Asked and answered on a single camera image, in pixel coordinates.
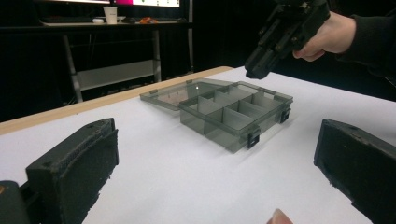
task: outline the white cup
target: white cup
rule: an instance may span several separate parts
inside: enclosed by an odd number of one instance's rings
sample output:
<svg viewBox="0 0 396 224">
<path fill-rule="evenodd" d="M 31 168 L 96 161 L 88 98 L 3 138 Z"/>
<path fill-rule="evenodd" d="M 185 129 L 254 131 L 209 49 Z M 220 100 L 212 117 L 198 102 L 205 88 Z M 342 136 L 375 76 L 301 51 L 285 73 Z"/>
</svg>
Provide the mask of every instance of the white cup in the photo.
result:
<svg viewBox="0 0 396 224">
<path fill-rule="evenodd" d="M 117 24 L 117 8 L 116 7 L 103 7 L 105 11 L 107 24 Z"/>
</svg>

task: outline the black sleeve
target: black sleeve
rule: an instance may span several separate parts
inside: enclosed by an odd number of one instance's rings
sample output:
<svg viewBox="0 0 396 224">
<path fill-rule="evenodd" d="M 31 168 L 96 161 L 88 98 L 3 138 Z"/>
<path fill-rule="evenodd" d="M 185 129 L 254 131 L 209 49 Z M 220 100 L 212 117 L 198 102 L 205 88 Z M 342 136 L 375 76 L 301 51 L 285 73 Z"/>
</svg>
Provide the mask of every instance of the black sleeve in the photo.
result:
<svg viewBox="0 0 396 224">
<path fill-rule="evenodd" d="M 396 10 L 385 17 L 352 17 L 355 38 L 337 60 L 362 63 L 376 76 L 396 78 Z"/>
</svg>

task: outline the hand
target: hand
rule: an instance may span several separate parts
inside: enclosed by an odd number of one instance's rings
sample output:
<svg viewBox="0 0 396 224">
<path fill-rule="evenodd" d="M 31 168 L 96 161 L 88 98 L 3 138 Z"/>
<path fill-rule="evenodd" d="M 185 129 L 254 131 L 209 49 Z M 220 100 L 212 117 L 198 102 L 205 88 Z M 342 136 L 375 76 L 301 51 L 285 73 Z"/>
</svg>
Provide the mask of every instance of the hand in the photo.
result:
<svg viewBox="0 0 396 224">
<path fill-rule="evenodd" d="M 276 209 L 273 217 L 268 220 L 267 224 L 293 224 L 290 219 L 280 209 Z"/>
<path fill-rule="evenodd" d="M 330 18 L 318 29 L 317 34 L 302 49 L 295 50 L 293 56 L 313 62 L 323 56 L 326 51 L 343 53 L 352 44 L 355 32 L 354 19 L 330 12 Z"/>
</svg>

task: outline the open compartment box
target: open compartment box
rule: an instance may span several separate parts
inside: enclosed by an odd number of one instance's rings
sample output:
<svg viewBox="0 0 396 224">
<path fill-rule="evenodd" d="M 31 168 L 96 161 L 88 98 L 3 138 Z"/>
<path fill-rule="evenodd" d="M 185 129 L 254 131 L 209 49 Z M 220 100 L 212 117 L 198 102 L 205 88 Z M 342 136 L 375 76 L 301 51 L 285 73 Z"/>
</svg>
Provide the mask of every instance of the open compartment box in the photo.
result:
<svg viewBox="0 0 396 224">
<path fill-rule="evenodd" d="M 143 101 L 180 110 L 180 122 L 235 152 L 253 147 L 260 134 L 289 117 L 292 97 L 243 81 L 189 80 L 140 95 Z"/>
</svg>

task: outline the transparent gray plastic box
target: transparent gray plastic box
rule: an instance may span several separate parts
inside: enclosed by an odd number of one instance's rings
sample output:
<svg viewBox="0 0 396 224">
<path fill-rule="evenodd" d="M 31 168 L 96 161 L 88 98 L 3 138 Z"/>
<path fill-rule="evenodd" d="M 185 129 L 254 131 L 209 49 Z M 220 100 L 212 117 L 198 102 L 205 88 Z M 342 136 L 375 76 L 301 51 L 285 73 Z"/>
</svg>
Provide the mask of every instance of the transparent gray plastic box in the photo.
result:
<svg viewBox="0 0 396 224">
<path fill-rule="evenodd" d="M 236 152 L 253 147 L 260 134 L 289 117 L 292 97 L 243 81 L 208 78 L 153 90 L 140 99 L 180 110 L 180 122 Z"/>
</svg>

